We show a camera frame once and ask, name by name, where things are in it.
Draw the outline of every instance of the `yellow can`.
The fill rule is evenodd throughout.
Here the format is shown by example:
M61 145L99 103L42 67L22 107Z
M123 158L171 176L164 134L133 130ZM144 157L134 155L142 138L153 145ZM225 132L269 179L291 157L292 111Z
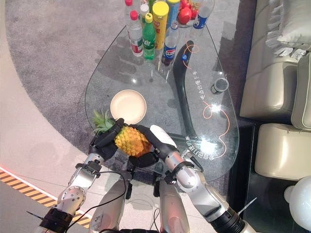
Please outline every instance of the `yellow can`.
M152 6L154 26L155 26L155 49L163 48L165 39L165 30L167 22L167 14L169 13L169 6L164 1L157 1Z

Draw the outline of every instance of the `yellow and black warning tape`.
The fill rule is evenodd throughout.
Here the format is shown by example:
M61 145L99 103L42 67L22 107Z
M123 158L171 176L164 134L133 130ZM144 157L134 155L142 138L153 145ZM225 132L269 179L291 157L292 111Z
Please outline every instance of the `yellow and black warning tape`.
M39 202L40 204L46 207L52 207L53 205L57 204L56 197L30 184L29 182L21 179L20 177L14 175L13 173L7 171L6 169L2 167L0 167L0 181L7 184L8 186L11 186L18 192L30 197L31 199ZM76 214L73 217L72 221L76 221L83 214L84 212L80 210L76 211ZM89 228L90 221L91 221L91 216L85 215L77 223L84 226L85 228Z

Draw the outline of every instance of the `pineapple leaves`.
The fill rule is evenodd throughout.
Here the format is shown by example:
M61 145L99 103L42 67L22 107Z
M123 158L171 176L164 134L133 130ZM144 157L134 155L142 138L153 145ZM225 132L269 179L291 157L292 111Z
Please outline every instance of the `pineapple leaves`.
M101 113L94 110L93 121L96 126L94 132L97 134L108 131L115 124L115 121L109 118L108 110L105 113L103 110L101 110Z

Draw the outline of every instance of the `pineapple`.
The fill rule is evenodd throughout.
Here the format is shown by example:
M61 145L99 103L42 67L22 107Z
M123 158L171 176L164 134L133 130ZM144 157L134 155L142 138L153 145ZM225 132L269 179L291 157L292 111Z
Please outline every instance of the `pineapple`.
M97 134L106 132L113 125L114 121L109 118L108 111L100 114L94 110L95 132ZM116 146L128 155L140 157L150 152L151 144L141 132L130 126L123 126L120 133L115 137Z

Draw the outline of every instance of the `glass tabletop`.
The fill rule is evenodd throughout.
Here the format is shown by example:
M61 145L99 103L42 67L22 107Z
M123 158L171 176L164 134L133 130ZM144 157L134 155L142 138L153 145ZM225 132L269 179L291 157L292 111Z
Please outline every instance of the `glass tabletop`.
M115 94L125 89L141 93L147 111L139 124L158 125L175 141L185 159L201 169L207 181L226 174L239 145L239 132L229 89L215 91L225 79L208 28L191 39L192 27L180 28L173 65L164 66L161 50L152 61L135 57L124 28L103 55L86 89L86 116L92 128L93 111L109 110ZM121 169L127 156L119 151L106 166ZM159 162L148 170L164 174Z

